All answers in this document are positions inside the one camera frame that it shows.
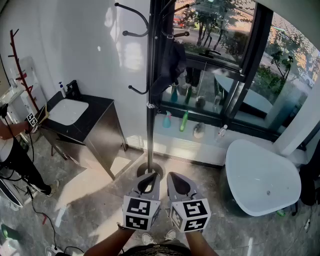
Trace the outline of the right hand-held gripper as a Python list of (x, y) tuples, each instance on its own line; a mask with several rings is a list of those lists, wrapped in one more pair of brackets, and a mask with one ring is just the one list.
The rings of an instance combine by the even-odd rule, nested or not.
[(211, 218), (208, 199), (188, 177), (169, 172), (166, 178), (169, 198), (167, 216), (181, 233), (203, 231)]

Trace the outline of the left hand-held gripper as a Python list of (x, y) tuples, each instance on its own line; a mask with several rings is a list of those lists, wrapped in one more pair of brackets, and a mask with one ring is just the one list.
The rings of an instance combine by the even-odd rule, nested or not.
[(150, 172), (137, 179), (138, 188), (147, 188), (152, 183), (152, 190), (144, 193), (132, 188), (123, 197), (123, 226), (127, 229), (149, 231), (159, 215), (161, 176)]

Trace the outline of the black metal coat rack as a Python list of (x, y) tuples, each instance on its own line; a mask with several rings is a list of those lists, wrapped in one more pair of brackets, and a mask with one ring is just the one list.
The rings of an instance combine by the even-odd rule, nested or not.
[(190, 7), (190, 4), (185, 4), (181, 8), (175, 8), (176, 1), (177, 0), (150, 0), (150, 10), (148, 18), (146, 18), (142, 13), (134, 8), (125, 6), (118, 2), (114, 4), (115, 7), (122, 8), (138, 15), (143, 20), (146, 26), (146, 31), (144, 33), (133, 33), (127, 30), (124, 30), (122, 32), (122, 35), (125, 37), (147, 37), (146, 89), (145, 91), (139, 91), (132, 85), (128, 86), (130, 90), (139, 95), (147, 95), (147, 161), (138, 167), (138, 177), (147, 173), (157, 173), (160, 175), (160, 178), (164, 176), (163, 168), (153, 160), (155, 117), (156, 114), (160, 111), (162, 93), (159, 96), (152, 96), (150, 90), (153, 83), (160, 76), (167, 36), (173, 35), (175, 41), (177, 42), (178, 38), (189, 36), (189, 32), (173, 34), (169, 31), (169, 26), (171, 26), (172, 23), (167, 19), (173, 18), (174, 13), (180, 11), (181, 9)]

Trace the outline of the dark cap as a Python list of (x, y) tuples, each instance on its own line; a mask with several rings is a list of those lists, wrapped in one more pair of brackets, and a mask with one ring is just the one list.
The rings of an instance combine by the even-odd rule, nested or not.
[(152, 96), (157, 97), (167, 88), (178, 84), (178, 77), (187, 67), (186, 52), (183, 43), (177, 42), (173, 35), (168, 35), (162, 58), (160, 76), (150, 88)]

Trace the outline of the person's left forearm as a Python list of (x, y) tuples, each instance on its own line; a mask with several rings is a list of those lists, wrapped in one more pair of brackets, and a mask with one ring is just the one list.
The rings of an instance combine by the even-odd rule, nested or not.
[(134, 229), (118, 227), (110, 236), (88, 249), (83, 256), (118, 256), (134, 232)]

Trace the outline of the person's shoe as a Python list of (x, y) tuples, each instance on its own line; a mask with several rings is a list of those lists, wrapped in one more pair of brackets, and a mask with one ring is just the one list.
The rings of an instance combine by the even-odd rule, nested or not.
[(142, 243), (144, 246), (156, 245), (157, 243), (153, 239), (153, 237), (148, 233), (143, 233), (141, 236)]
[(177, 233), (174, 229), (171, 229), (170, 231), (167, 232), (165, 235), (165, 242), (173, 242), (177, 240)]

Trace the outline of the person's left shoe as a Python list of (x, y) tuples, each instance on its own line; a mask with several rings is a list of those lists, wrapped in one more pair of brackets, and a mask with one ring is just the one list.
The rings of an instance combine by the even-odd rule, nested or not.
[(157, 243), (153, 239), (153, 237), (148, 233), (143, 233), (141, 236), (142, 243), (144, 246), (156, 245)]

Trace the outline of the green plastic bottle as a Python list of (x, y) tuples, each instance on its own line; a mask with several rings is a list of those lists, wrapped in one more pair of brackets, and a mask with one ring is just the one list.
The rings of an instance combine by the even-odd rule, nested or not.
[(188, 121), (188, 115), (189, 115), (189, 111), (186, 110), (183, 117), (182, 117), (182, 122), (181, 122), (181, 125), (180, 125), (180, 128), (179, 128), (179, 131), (180, 132), (183, 132), (186, 128), (186, 124), (187, 124), (187, 121)]

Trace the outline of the clear water bottle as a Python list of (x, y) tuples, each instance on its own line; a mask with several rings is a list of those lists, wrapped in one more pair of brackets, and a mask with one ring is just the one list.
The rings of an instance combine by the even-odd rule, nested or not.
[(228, 125), (227, 124), (225, 124), (223, 127), (220, 128), (217, 136), (215, 137), (215, 141), (217, 143), (219, 143), (224, 138), (227, 129), (228, 129)]

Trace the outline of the person's dark shorts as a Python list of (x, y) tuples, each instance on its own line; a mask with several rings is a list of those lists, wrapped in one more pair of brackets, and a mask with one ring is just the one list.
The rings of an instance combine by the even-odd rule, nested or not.
[(159, 244), (134, 246), (119, 256), (192, 256), (192, 253), (186, 245), (174, 239)]

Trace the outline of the black vanity cabinet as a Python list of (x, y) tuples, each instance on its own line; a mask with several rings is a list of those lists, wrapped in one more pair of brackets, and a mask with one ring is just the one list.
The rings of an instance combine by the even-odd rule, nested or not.
[[(57, 92), (48, 102), (48, 111), (63, 98)], [(83, 94), (80, 102), (89, 106), (72, 125), (65, 126), (46, 119), (40, 131), (65, 160), (97, 171), (105, 171), (112, 180), (116, 175), (111, 167), (120, 149), (127, 150), (114, 100)]]

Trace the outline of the white sink basin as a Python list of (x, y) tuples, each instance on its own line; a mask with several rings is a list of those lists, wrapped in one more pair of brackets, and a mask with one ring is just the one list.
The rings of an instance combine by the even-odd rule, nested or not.
[(73, 125), (89, 107), (87, 102), (62, 99), (49, 111), (48, 119), (64, 126)]

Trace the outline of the black faucet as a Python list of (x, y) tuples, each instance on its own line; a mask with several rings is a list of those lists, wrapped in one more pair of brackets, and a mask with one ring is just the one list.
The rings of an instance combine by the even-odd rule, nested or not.
[(72, 80), (69, 84), (66, 85), (67, 91), (65, 93), (66, 98), (70, 100), (80, 100), (82, 95), (80, 93), (78, 83), (76, 80)]

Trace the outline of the wooden clothes hanger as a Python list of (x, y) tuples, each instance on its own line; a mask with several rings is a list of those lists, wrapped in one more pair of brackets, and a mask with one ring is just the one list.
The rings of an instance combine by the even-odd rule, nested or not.
[(36, 119), (37, 119), (37, 124), (41, 125), (50, 115), (50, 113), (48, 112), (48, 108), (47, 108), (47, 104), (45, 104), (41, 110), (39, 111), (39, 113), (36, 114)]

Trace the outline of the white cabinet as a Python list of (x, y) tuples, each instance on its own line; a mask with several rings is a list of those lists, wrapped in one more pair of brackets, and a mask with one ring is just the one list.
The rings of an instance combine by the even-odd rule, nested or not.
[(23, 122), (30, 113), (22, 100), (25, 90), (18, 85), (16, 88), (10, 87), (2, 96), (0, 102), (8, 104), (7, 115), (12, 123)]

